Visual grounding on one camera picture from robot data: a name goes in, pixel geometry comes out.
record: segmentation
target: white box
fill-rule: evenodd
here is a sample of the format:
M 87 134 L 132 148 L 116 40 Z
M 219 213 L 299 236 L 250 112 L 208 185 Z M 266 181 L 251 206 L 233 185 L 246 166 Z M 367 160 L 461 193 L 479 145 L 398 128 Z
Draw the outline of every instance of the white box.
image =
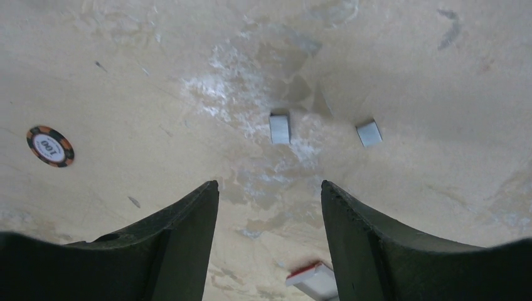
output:
M 356 127 L 356 132 L 364 147 L 372 146 L 382 141 L 382 136 L 375 120 L 360 127 Z
M 338 300 L 334 272 L 321 262 L 292 273 L 286 278 L 285 284 L 287 287 L 297 287 L 316 301 Z
M 290 144 L 290 118 L 288 115 L 270 115 L 270 133 L 273 144 Z

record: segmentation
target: stained floor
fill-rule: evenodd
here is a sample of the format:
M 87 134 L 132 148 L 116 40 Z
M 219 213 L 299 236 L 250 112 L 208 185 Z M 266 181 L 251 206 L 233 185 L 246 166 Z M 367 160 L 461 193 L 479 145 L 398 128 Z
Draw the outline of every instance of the stained floor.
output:
M 0 227 L 91 241 L 217 179 L 204 300 L 308 300 L 330 262 L 319 185 L 417 229 L 532 235 L 532 2 L 0 3 Z M 289 108 L 291 145 L 269 112 Z M 383 142 L 354 126 L 375 119 Z M 29 150 L 47 125 L 76 152 Z

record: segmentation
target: white stain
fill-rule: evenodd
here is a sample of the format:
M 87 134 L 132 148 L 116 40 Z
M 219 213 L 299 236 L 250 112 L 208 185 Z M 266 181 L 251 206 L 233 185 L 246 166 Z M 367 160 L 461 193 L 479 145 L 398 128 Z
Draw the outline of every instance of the white stain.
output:
M 519 224 L 521 224 L 522 227 L 526 226 L 528 223 L 530 223 L 529 218 L 521 218 L 521 220 L 519 221 Z
M 269 115 L 279 99 L 268 88 L 268 75 L 230 41 L 213 47 L 208 64 L 210 70 L 204 74 L 182 79 L 181 93 L 195 101 L 198 113 L 227 123 L 252 142 L 269 144 Z M 323 136 L 320 117 L 294 112 L 290 119 L 297 127 L 288 147 L 264 149 L 262 158 L 245 159 L 253 161 L 253 169 L 236 167 L 245 198 L 273 202 L 281 200 L 282 191 L 296 181 L 316 183 Z M 248 230 L 242 233 L 258 235 Z
M 27 224 L 33 224 L 33 218 L 27 212 L 7 207 L 0 208 L 0 219 L 11 229 L 23 229 Z
M 503 216 L 503 220 L 512 227 L 515 227 L 518 223 L 517 213 L 508 213 Z
M 146 76 L 149 77 L 149 72 L 148 72 L 148 70 L 146 70 L 146 68 L 144 68 L 143 66 L 141 66 L 141 69 L 142 69 L 142 71 L 144 72 L 144 74 L 146 74 Z
M 252 240 L 257 239 L 262 234 L 262 232 L 260 232 L 260 231 L 250 231 L 250 230 L 247 230 L 247 229 L 240 230 L 240 233 L 243 236 L 247 236 L 247 237 L 251 238 Z

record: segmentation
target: poker chip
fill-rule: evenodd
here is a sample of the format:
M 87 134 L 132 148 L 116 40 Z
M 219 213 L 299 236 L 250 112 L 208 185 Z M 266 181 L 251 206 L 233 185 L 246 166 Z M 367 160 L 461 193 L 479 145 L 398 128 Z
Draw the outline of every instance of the poker chip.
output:
M 72 145 L 56 130 L 40 125 L 28 131 L 26 140 L 33 154 L 50 166 L 66 167 L 74 161 Z

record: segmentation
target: casino chip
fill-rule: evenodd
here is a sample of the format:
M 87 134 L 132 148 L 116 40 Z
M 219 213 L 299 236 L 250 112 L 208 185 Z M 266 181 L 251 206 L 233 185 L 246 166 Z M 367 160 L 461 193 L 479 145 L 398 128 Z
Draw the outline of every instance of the casino chip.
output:
M 74 161 L 70 142 L 56 130 L 38 126 L 26 134 L 29 148 L 44 163 L 53 167 L 66 167 Z

